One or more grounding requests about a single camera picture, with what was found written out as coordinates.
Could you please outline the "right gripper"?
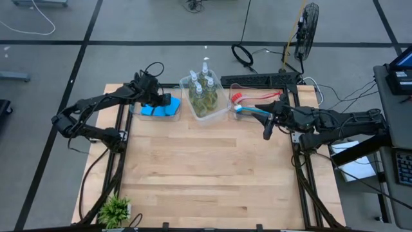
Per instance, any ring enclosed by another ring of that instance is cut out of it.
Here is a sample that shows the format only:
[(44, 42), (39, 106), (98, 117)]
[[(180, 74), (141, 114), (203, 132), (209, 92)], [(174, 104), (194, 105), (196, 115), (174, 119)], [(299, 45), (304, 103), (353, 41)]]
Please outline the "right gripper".
[(264, 126), (263, 138), (265, 140), (270, 139), (274, 126), (282, 126), (301, 133), (309, 131), (309, 123), (305, 122), (306, 119), (309, 119), (308, 114), (292, 107), (288, 101), (289, 96), (282, 93), (277, 101), (270, 104), (254, 105), (257, 109), (267, 111), (272, 115), (270, 118), (267, 114), (252, 114)]

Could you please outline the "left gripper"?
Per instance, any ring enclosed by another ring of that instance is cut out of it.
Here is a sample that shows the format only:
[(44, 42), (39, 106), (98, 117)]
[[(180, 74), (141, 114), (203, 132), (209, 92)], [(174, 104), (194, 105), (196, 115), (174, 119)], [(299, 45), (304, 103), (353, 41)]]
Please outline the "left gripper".
[(131, 81), (131, 88), (134, 91), (132, 95), (133, 102), (139, 102), (141, 105), (149, 105), (152, 107), (168, 106), (171, 104), (171, 94), (158, 93), (160, 84), (158, 79), (148, 73), (135, 73), (134, 79)]

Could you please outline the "blue dish brush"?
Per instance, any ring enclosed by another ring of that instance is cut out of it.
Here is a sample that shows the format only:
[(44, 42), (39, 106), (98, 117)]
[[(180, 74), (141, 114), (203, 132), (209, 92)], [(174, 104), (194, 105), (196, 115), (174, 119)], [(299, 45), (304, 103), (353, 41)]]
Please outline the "blue dish brush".
[(239, 104), (234, 106), (234, 111), (236, 113), (240, 113), (240, 114), (257, 113), (257, 114), (261, 114), (261, 115), (270, 115), (270, 113), (267, 112), (267, 111), (260, 110), (260, 109), (257, 109), (257, 108), (253, 108), (253, 107), (245, 107), (245, 106), (242, 106), (242, 105), (239, 105)]

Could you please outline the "red dish brush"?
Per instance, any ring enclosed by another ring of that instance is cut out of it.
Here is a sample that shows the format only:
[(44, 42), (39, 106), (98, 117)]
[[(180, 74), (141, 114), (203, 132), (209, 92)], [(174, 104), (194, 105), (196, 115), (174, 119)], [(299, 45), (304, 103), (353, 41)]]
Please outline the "red dish brush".
[(231, 101), (234, 103), (234, 104), (239, 104), (240, 102), (242, 102), (242, 101), (244, 101), (244, 100), (249, 100), (249, 99), (257, 99), (257, 100), (260, 100), (260, 99), (269, 99), (269, 98), (272, 98), (272, 97), (275, 97), (275, 96), (278, 96), (278, 95), (281, 95), (281, 93), (280, 92), (273, 92), (273, 93), (268, 93), (268, 94), (265, 94), (265, 95), (262, 95), (262, 96), (258, 96), (258, 97), (250, 97), (250, 96), (246, 96), (246, 95), (243, 95), (242, 93), (236, 93), (236, 94), (234, 94), (232, 97), (231, 97)]

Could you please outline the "green soap bottle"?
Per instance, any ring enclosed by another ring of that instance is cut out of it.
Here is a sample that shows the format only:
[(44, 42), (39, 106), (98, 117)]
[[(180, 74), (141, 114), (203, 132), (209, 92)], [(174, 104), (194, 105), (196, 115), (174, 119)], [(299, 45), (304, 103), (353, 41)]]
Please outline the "green soap bottle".
[(203, 62), (202, 64), (202, 70), (200, 72), (200, 84), (202, 86), (207, 85), (207, 77), (212, 77), (211, 71), (209, 70), (208, 64), (206, 62)]
[(190, 71), (190, 77), (189, 77), (189, 99), (192, 104), (195, 102), (203, 102), (203, 95), (197, 96), (197, 84), (199, 83), (198, 80), (198, 74), (195, 73), (194, 71)]

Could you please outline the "shallow clear plastic tray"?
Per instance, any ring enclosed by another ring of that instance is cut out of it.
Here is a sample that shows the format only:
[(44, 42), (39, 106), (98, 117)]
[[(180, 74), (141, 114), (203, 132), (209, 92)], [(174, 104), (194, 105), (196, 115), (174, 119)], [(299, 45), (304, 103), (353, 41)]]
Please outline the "shallow clear plastic tray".
[[(237, 83), (232, 84), (229, 88), (229, 102), (230, 102), (230, 113), (229, 116), (233, 119), (239, 120), (239, 121), (248, 121), (252, 122), (254, 120), (254, 117), (252, 114), (240, 114), (236, 113), (234, 111), (234, 106), (237, 104), (234, 104), (231, 101), (231, 97), (236, 94), (236, 93), (242, 93), (243, 95), (250, 96), (250, 97), (258, 97), (262, 96), (268, 93), (273, 93), (273, 92), (280, 92), (281, 94), (283, 93), (283, 90), (280, 89), (266, 89), (266, 88), (252, 88), (252, 87), (246, 87), (239, 85)], [(253, 107), (255, 108), (255, 104), (270, 104), (273, 101), (277, 101), (279, 99), (280, 95), (269, 98), (269, 99), (249, 99), (249, 100), (244, 100), (239, 103), (239, 105), (245, 106), (245, 107)]]
[(154, 117), (154, 116), (146, 116), (140, 113), (141, 104), (136, 102), (129, 106), (129, 111), (138, 119), (142, 121), (178, 121), (180, 119), (180, 112), (182, 108), (182, 89), (179, 86), (172, 86), (170, 88), (164, 87), (162, 90), (159, 90), (159, 93), (170, 93), (171, 97), (176, 97), (181, 100), (180, 107), (175, 115), (173, 116), (165, 116), (165, 117)]

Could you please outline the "black keyboard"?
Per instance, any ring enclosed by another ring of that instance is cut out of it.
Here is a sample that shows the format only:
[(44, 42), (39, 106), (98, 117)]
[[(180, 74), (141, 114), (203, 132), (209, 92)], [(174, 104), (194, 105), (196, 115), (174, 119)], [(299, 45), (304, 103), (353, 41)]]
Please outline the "black keyboard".
[(222, 85), (240, 84), (246, 86), (282, 86), (286, 84), (297, 84), (300, 81), (297, 72), (286, 73), (262, 73), (250, 75), (226, 75), (220, 81)]
[(406, 150), (394, 150), (393, 161), (397, 182), (412, 187), (412, 153)]

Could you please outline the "tall clear plastic bin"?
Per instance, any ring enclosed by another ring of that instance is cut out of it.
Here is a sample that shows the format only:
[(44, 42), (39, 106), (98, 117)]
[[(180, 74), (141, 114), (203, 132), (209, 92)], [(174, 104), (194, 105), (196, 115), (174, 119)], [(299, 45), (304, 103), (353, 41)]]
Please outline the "tall clear plastic bin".
[(216, 93), (218, 94), (218, 103), (217, 103), (217, 107), (215, 110), (212, 110), (212, 111), (208, 110), (206, 116), (202, 118), (199, 118), (195, 114), (194, 108), (189, 99), (189, 77), (191, 75), (189, 74), (189, 76), (186, 76), (180, 79), (180, 88), (182, 89), (182, 92), (185, 94), (185, 98), (191, 110), (191, 113), (194, 115), (194, 118), (198, 121), (198, 123), (202, 126), (210, 125), (215, 122), (223, 120), (224, 116), (227, 114), (227, 112), (230, 109), (229, 98), (225, 90), (223, 89), (223, 86), (221, 85), (220, 80), (217, 78), (216, 74), (210, 68), (209, 70), (211, 71), (212, 78), (214, 79), (214, 82), (216, 84)]

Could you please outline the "black floor fan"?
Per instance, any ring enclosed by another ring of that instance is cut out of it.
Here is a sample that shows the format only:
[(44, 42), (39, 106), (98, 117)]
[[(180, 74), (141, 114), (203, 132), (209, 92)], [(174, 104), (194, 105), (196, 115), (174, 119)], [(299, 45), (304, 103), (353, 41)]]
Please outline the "black floor fan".
[(298, 21), (296, 45), (294, 57), (297, 60), (306, 60), (312, 49), (317, 22), (319, 18), (319, 6), (315, 3), (307, 4)]

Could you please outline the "small potted green plant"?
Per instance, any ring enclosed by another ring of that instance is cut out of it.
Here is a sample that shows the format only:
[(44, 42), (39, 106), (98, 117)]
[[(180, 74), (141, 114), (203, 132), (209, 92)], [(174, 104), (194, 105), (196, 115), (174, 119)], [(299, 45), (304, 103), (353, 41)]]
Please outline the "small potted green plant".
[(106, 229), (119, 228), (123, 221), (130, 218), (130, 199), (117, 195), (109, 197), (98, 213), (97, 222), (104, 224)]

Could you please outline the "grey desk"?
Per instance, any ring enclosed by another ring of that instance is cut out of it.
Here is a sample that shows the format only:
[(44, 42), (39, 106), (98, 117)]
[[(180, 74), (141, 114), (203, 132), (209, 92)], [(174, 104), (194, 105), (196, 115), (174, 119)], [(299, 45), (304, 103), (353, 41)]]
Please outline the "grey desk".
[(412, 101), (404, 102), (406, 95), (393, 95), (386, 81), (387, 68), (384, 65), (373, 67), (382, 109), (389, 126), (391, 144), (380, 149), (384, 174), (394, 221), (400, 229), (412, 231), (412, 186), (397, 182), (396, 152), (412, 155)]

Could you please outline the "grey metal foot bar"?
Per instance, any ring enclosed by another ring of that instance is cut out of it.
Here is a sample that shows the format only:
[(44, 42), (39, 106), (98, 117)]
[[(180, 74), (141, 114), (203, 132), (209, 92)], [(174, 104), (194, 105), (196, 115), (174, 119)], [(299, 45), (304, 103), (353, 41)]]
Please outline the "grey metal foot bar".
[(23, 82), (29, 82), (30, 77), (27, 73), (19, 73), (19, 72), (6, 72), (6, 71), (0, 71), (0, 79), (10, 79), (14, 81), (23, 81)]

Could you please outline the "grey cart base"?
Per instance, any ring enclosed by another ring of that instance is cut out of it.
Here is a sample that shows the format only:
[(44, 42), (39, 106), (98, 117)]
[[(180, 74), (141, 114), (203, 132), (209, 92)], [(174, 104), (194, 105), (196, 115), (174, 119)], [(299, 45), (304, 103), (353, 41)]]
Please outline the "grey cart base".
[(20, 4), (68, 6), (68, 0), (11, 0), (11, 2), (16, 6)]

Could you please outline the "black chair base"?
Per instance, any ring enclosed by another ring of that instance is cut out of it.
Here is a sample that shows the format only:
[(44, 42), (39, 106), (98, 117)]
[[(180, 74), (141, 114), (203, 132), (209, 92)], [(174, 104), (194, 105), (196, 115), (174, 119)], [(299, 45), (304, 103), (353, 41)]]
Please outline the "black chair base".
[(11, 102), (6, 99), (0, 99), (0, 117), (9, 115), (13, 112), (13, 108), (11, 107)]

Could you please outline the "laptop with blue screen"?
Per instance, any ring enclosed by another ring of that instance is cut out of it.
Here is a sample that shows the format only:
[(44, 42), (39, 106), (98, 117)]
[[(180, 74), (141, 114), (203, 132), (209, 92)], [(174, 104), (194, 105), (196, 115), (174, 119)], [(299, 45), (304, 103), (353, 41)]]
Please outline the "laptop with blue screen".
[(409, 46), (397, 58), (389, 63), (387, 71), (397, 72), (412, 70), (412, 46)]

